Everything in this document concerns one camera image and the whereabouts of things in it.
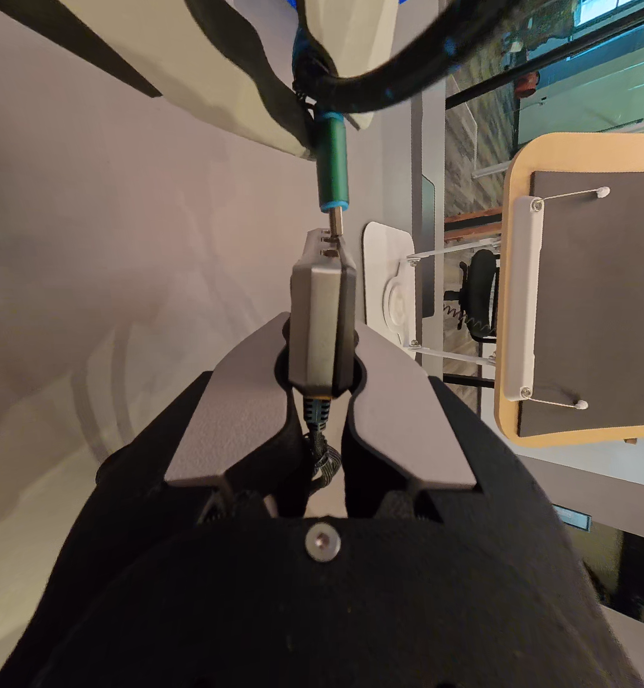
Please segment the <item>black braided cable green plugs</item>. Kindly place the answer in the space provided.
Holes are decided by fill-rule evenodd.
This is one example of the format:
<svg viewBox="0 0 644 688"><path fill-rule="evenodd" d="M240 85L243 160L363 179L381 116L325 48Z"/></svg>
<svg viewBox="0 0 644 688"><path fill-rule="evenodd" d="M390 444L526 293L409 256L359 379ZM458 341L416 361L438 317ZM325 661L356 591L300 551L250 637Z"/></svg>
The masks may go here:
<svg viewBox="0 0 644 688"><path fill-rule="evenodd" d="M389 108L422 93L492 35L520 1L452 1L399 53L357 76L340 76L326 48L309 29L307 5L296 2L299 26L292 50L293 87L303 109L312 110L318 202L330 232L343 232L349 206L345 116Z"/></svg>

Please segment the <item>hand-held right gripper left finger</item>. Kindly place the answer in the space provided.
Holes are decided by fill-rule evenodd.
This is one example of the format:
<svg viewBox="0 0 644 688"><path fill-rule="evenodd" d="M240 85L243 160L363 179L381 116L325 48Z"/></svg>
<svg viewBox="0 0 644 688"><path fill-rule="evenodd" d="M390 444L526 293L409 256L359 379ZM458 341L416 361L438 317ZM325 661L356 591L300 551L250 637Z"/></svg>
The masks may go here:
<svg viewBox="0 0 644 688"><path fill-rule="evenodd" d="M309 498L309 445L288 385L281 313L215 367L164 474L173 488L216 488L275 500L280 517L302 517Z"/></svg>

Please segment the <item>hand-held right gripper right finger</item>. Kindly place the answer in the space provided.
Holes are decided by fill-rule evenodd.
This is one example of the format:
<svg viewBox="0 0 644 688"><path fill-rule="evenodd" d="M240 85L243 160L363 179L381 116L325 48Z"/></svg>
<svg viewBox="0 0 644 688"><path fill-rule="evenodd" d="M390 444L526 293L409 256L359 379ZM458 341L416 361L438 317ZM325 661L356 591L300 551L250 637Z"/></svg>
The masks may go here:
<svg viewBox="0 0 644 688"><path fill-rule="evenodd" d="M420 503L436 491L470 493L477 478L427 373L363 323L343 428L345 508L373 518L388 493Z"/></svg>

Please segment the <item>white bracket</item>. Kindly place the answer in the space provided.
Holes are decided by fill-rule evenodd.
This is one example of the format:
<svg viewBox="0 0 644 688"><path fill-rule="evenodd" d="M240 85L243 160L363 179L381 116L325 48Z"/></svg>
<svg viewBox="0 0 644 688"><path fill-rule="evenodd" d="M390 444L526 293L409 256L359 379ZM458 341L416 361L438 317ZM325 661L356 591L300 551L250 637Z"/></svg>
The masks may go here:
<svg viewBox="0 0 644 688"><path fill-rule="evenodd" d="M513 203L507 255L508 297L502 388L512 402L528 400L534 387L534 341L537 320L539 266L543 237L544 201L521 196Z"/></svg>

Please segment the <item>grey and black port hub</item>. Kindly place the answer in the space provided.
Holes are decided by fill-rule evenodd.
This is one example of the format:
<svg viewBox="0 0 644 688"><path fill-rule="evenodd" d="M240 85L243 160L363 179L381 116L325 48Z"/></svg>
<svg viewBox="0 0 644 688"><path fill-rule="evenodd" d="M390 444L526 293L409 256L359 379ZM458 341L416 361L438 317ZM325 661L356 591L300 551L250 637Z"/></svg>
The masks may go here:
<svg viewBox="0 0 644 688"><path fill-rule="evenodd" d="M304 397L333 400L351 387L357 269L344 238L309 231L290 280L289 382Z"/></svg>

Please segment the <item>black metal pole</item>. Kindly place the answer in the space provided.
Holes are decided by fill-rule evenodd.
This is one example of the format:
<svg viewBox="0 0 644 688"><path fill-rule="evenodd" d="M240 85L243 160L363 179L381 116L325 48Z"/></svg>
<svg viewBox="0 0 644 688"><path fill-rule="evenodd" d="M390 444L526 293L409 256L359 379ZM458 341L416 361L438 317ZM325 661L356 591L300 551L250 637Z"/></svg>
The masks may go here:
<svg viewBox="0 0 644 688"><path fill-rule="evenodd" d="M559 62L567 57L576 56L593 49L602 43L619 37L620 35L640 28L644 25L644 7L639 10L631 10L628 14L612 19L600 28L590 31L577 39L551 49L549 52L536 58L526 60L523 64L500 72L490 78L473 85L463 91L449 96L445 100L445 110L457 108L471 100L478 99L484 94L498 90L499 88L515 82L527 73L538 72L544 67Z"/></svg>

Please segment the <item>dark grey panel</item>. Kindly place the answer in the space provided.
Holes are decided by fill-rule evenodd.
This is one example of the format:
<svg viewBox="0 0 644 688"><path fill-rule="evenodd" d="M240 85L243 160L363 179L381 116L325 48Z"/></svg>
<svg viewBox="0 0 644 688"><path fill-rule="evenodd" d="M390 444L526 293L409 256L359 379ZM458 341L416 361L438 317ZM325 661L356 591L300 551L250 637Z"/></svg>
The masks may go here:
<svg viewBox="0 0 644 688"><path fill-rule="evenodd" d="M533 397L523 438L644 426L644 173L535 171L543 220Z"/></svg>

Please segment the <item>pale wooden board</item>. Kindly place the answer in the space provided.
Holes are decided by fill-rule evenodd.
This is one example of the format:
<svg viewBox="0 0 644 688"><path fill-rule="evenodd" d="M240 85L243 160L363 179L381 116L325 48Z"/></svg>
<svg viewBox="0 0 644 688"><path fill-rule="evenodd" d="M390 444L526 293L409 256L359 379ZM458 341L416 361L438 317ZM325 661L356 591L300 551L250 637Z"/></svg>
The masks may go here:
<svg viewBox="0 0 644 688"><path fill-rule="evenodd" d="M586 429L523 438L519 435L519 411L522 402L585 410L584 400L569 403L530 399L520 402L507 400L503 391L505 344L501 329L505 326L508 297L507 255L510 246L513 203L521 196L535 196L531 191L531 177L535 171L558 173L644 173L644 134L642 133L550 133L525 146L508 168L504 189L501 227L501 265L498 303L495 421L503 436L525 449L549 448L574 444L626 441L644 438L644 426ZM546 202L542 198L544 212Z"/></svg>

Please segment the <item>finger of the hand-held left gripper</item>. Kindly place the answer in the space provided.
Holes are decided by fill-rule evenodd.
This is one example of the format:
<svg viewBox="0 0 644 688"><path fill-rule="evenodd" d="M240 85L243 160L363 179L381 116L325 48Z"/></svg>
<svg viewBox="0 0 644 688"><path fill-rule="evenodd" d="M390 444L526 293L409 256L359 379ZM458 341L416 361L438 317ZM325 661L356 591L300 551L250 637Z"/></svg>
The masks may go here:
<svg viewBox="0 0 644 688"><path fill-rule="evenodd" d="M305 25L332 75L351 78L389 59L397 13L397 1L306 1Z"/></svg>
<svg viewBox="0 0 644 688"><path fill-rule="evenodd" d="M314 159L307 108L227 1L62 1L163 97L197 119Z"/></svg>

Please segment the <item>black office chair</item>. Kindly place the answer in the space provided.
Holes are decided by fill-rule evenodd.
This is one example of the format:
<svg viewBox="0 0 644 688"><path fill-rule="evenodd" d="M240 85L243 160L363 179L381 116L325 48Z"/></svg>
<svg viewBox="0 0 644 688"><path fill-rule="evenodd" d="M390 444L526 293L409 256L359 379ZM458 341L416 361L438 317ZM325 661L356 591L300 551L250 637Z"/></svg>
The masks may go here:
<svg viewBox="0 0 644 688"><path fill-rule="evenodd" d="M466 326L476 343L496 344L499 303L499 255L488 249L476 252L470 263L460 262L462 283L458 291L444 292L445 314Z"/></svg>

